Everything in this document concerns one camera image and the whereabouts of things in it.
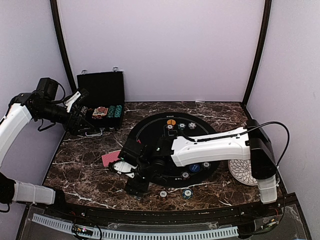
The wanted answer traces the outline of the orange 100 chip stack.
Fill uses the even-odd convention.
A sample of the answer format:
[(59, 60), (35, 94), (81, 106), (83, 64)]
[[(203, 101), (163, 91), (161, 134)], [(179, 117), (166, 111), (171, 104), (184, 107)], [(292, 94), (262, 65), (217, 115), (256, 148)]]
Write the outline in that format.
[(167, 191), (162, 190), (162, 191), (159, 192), (159, 196), (162, 197), (162, 198), (166, 198), (168, 196), (168, 193), (167, 193)]

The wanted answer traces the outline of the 100 chips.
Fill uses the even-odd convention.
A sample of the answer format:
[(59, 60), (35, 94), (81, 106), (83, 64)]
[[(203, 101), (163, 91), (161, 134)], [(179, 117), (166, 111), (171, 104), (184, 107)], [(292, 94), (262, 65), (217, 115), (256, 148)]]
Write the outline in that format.
[(174, 129), (174, 126), (173, 126), (172, 124), (168, 124), (168, 125), (167, 125), (167, 129), (168, 129), (168, 130), (173, 130), (173, 129)]
[(190, 173), (189, 173), (188, 171), (183, 171), (183, 172), (181, 173), (181, 178), (182, 178), (183, 180), (189, 179), (189, 178), (190, 178)]

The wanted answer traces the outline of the blue small blind button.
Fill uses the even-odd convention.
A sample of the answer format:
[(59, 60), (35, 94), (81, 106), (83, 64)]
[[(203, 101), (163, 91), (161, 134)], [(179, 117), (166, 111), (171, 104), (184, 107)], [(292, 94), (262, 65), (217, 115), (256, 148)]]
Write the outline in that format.
[(201, 166), (199, 164), (190, 164), (189, 165), (189, 170), (192, 172), (192, 173), (197, 173), (201, 170)]

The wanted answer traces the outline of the green-blue 50 chip stack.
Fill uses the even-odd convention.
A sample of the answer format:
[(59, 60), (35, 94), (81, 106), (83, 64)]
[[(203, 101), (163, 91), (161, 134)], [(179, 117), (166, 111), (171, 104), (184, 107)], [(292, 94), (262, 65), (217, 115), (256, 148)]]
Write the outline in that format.
[(189, 200), (189, 199), (191, 199), (193, 196), (194, 196), (194, 192), (193, 192), (190, 188), (186, 188), (186, 189), (184, 189), (183, 192), (182, 192), (182, 197), (183, 197), (185, 200)]

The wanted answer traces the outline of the orange big blind button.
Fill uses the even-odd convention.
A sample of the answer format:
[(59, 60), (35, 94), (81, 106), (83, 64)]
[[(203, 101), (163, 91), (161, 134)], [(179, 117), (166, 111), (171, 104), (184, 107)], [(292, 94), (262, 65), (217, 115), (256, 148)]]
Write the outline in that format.
[(169, 120), (167, 121), (167, 124), (174, 126), (174, 125), (176, 124), (176, 121), (175, 121), (174, 119), (169, 119)]

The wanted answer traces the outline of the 50 chips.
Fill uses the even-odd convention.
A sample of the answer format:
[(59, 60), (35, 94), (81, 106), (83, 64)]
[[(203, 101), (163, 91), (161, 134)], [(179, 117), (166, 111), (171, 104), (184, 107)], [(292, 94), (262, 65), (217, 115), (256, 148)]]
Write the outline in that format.
[(186, 127), (186, 124), (185, 124), (185, 123), (180, 123), (180, 124), (178, 125), (178, 128), (179, 128), (180, 130), (184, 130), (185, 127)]
[(202, 167), (207, 170), (211, 167), (211, 164), (209, 162), (203, 162)]

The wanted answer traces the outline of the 10 chips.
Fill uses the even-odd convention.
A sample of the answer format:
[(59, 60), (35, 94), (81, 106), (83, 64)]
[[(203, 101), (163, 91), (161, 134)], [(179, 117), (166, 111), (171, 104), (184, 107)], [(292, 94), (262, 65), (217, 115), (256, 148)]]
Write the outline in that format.
[(194, 122), (190, 122), (190, 123), (188, 124), (188, 127), (193, 130), (193, 129), (196, 128), (196, 124), (195, 124)]

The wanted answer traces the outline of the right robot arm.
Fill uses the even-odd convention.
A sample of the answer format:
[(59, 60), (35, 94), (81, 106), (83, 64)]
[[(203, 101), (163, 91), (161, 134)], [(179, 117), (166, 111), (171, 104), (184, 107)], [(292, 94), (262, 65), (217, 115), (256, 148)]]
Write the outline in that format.
[(264, 124), (249, 121), (246, 127), (209, 135), (188, 136), (189, 127), (181, 122), (174, 134), (158, 137), (145, 144), (128, 138), (118, 157), (134, 170), (132, 182), (136, 188), (129, 191), (135, 195), (146, 192), (154, 178), (162, 178), (171, 165), (184, 173), (186, 167), (197, 165), (204, 168), (226, 160), (250, 161), (251, 174), (257, 180), (260, 202), (255, 213), (266, 217), (275, 208), (278, 198), (276, 174), (279, 163), (275, 162), (271, 141), (263, 131)]

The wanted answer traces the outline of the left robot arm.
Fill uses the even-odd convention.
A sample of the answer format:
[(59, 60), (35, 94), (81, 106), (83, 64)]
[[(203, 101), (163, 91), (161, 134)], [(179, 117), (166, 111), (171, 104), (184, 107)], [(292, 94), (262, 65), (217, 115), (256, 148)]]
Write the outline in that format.
[[(20, 93), (13, 97), (6, 114), (0, 121), (0, 159), (4, 160), (11, 145), (31, 120), (49, 120), (50, 125), (40, 126), (38, 131), (47, 130), (55, 124), (62, 124), (72, 135), (86, 131), (94, 132), (96, 127), (85, 119), (78, 108), (79, 103), (88, 96), (85, 89), (77, 89), (72, 95), (63, 95), (57, 100), (56, 94), (61, 86), (49, 77), (41, 78), (36, 90)], [(10, 179), (0, 175), (0, 202), (10, 205), (13, 202), (51, 205), (51, 210), (60, 218), (67, 218), (71, 213), (60, 191), (42, 185), (34, 185)]]

